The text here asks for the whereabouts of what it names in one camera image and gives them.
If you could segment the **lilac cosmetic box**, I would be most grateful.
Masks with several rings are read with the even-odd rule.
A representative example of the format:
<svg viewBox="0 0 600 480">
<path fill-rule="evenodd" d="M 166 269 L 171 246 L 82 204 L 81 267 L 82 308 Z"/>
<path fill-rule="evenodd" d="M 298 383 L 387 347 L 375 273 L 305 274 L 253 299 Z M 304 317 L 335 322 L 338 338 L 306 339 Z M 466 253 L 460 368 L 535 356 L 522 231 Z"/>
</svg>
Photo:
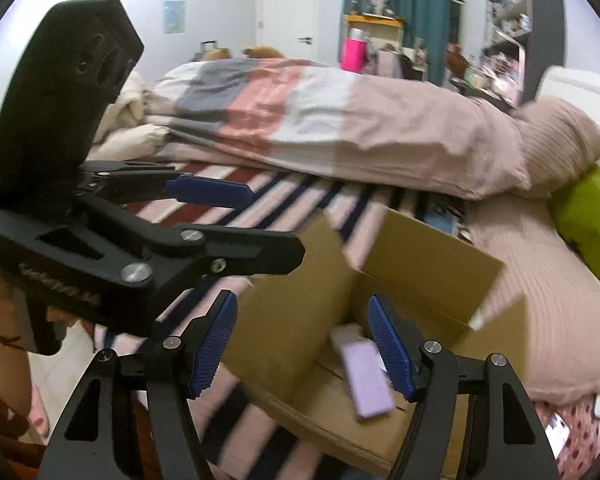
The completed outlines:
<svg viewBox="0 0 600 480">
<path fill-rule="evenodd" d="M 334 327 L 329 337 L 340 356 L 358 419 L 389 414 L 396 404 L 376 344 L 355 323 Z"/>
</svg>

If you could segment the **brown cardboard box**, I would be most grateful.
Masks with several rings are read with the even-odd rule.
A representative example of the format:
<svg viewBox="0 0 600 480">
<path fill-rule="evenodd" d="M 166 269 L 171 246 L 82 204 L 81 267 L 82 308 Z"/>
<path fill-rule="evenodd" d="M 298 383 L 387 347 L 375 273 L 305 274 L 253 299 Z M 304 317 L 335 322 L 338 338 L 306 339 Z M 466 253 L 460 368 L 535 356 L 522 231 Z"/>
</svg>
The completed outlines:
<svg viewBox="0 0 600 480">
<path fill-rule="evenodd" d="M 330 332 L 365 325 L 371 296 L 386 296 L 402 318 L 460 356 L 501 353 L 520 378 L 529 374 L 524 298 L 473 330 L 469 323 L 504 268 L 475 246 L 393 210 L 367 232 L 362 269 L 350 266 L 339 234 L 319 214 L 300 235 L 301 266 L 256 278 L 239 297 L 224 365 L 257 406 L 300 439 L 370 474 L 391 469 L 411 422 L 412 404 L 363 420 L 353 406 Z"/>
</svg>

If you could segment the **pink sheet lower pillow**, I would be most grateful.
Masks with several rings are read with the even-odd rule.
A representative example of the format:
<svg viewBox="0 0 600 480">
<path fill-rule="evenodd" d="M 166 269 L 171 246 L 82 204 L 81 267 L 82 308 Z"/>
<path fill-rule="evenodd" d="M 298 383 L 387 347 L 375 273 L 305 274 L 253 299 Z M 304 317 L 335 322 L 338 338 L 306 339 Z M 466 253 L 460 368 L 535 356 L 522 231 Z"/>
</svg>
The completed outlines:
<svg viewBox="0 0 600 480">
<path fill-rule="evenodd" d="M 534 400 L 568 404 L 600 393 L 600 281 L 558 234 L 542 200 L 503 194 L 469 203 L 472 244 L 504 264 L 480 316 L 519 299 L 529 312 L 527 369 Z"/>
</svg>

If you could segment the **smartphone with white screen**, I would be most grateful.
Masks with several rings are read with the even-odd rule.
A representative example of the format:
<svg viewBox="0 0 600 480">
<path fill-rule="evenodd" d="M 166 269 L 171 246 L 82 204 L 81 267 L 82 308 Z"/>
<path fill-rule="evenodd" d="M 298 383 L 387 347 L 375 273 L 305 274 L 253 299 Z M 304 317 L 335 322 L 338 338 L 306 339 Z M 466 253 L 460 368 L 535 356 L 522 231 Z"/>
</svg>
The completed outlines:
<svg viewBox="0 0 600 480">
<path fill-rule="evenodd" d="M 561 414 L 554 413 L 550 416 L 545 425 L 545 434 L 554 459 L 558 460 L 560 453 L 566 447 L 570 438 L 570 428 Z"/>
</svg>

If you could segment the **pink grey striped duvet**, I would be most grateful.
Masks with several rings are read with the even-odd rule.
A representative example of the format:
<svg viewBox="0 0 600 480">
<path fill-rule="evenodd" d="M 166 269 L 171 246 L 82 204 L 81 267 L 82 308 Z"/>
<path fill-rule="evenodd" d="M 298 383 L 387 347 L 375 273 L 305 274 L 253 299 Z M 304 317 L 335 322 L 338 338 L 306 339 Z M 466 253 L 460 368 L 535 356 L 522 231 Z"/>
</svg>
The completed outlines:
<svg viewBox="0 0 600 480">
<path fill-rule="evenodd" d="M 145 96 L 150 122 L 279 168 L 481 200 L 531 186 L 516 122 L 426 82 L 294 58 L 191 62 Z"/>
</svg>

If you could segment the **white door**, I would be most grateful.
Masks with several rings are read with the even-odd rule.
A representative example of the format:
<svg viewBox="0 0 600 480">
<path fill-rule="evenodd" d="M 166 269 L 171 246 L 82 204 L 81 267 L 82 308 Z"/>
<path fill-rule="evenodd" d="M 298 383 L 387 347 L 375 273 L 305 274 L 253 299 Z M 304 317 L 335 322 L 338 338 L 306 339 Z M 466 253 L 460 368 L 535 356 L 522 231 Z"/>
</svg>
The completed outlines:
<svg viewBox="0 0 600 480">
<path fill-rule="evenodd" d="M 256 45 L 316 60 L 317 0 L 256 0 Z"/>
</svg>

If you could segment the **pink thermos bottle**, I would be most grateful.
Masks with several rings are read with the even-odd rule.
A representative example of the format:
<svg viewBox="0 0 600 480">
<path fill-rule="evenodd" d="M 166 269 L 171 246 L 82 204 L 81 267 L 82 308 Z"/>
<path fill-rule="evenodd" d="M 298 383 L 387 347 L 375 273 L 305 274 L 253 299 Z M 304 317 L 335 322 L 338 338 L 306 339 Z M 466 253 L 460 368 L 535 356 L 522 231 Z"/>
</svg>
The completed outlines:
<svg viewBox="0 0 600 480">
<path fill-rule="evenodd" d="M 347 72 L 361 73 L 366 63 L 366 49 L 365 32 L 359 28 L 351 28 L 343 40 L 340 67 Z"/>
</svg>

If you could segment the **green plush cushion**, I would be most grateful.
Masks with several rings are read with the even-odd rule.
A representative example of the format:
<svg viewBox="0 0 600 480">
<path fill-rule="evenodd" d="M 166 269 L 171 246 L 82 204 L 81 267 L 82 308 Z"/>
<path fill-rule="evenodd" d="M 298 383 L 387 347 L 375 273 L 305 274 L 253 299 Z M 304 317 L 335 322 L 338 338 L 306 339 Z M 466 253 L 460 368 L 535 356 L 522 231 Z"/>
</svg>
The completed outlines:
<svg viewBox="0 0 600 480">
<path fill-rule="evenodd" d="M 550 215 L 560 236 L 600 280 L 600 165 L 554 193 Z"/>
</svg>

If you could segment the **yellow top desk shelf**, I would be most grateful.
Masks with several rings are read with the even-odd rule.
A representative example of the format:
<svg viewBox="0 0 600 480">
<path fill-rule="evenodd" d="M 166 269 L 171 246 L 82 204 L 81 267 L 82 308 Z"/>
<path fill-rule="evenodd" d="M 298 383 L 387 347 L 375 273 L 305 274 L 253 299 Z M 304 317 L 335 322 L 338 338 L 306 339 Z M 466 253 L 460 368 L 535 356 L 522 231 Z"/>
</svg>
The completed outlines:
<svg viewBox="0 0 600 480">
<path fill-rule="evenodd" d="M 405 22 L 402 18 L 387 18 L 365 14 L 344 14 L 342 34 L 349 36 L 352 29 L 364 32 L 365 38 L 375 49 L 391 44 L 396 50 L 403 48 Z"/>
</svg>

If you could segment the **pink ribbed pillow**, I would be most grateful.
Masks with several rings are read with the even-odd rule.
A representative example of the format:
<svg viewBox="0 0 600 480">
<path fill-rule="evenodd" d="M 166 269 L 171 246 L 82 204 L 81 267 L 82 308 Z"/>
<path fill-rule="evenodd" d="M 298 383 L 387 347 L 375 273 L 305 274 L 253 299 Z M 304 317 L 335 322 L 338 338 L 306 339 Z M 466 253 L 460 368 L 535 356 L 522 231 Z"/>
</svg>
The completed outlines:
<svg viewBox="0 0 600 480">
<path fill-rule="evenodd" d="M 600 160 L 600 127 L 557 96 L 542 96 L 512 113 L 520 132 L 528 182 L 515 193 L 547 200 L 577 182 Z"/>
</svg>

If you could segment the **white bed headboard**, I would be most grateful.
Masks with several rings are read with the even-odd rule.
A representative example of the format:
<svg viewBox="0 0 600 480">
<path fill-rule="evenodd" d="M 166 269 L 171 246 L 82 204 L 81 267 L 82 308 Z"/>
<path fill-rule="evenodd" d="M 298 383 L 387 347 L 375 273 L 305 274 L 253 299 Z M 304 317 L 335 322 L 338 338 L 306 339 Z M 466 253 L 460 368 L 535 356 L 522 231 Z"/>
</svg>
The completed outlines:
<svg viewBox="0 0 600 480">
<path fill-rule="evenodd" d="M 552 66 L 544 72 L 535 96 L 557 96 L 580 107 L 600 128 L 600 75 L 596 73 Z"/>
</svg>

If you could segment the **dark bookshelf with items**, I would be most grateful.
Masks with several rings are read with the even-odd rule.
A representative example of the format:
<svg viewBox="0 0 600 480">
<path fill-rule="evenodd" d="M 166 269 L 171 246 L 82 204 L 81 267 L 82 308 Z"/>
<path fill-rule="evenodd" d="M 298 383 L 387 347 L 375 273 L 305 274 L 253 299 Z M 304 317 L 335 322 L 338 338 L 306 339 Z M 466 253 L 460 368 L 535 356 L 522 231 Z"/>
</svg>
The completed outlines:
<svg viewBox="0 0 600 480">
<path fill-rule="evenodd" d="M 534 99 L 544 72 L 565 59 L 562 0 L 465 0 L 463 76 L 450 85 L 508 112 Z"/>
</svg>

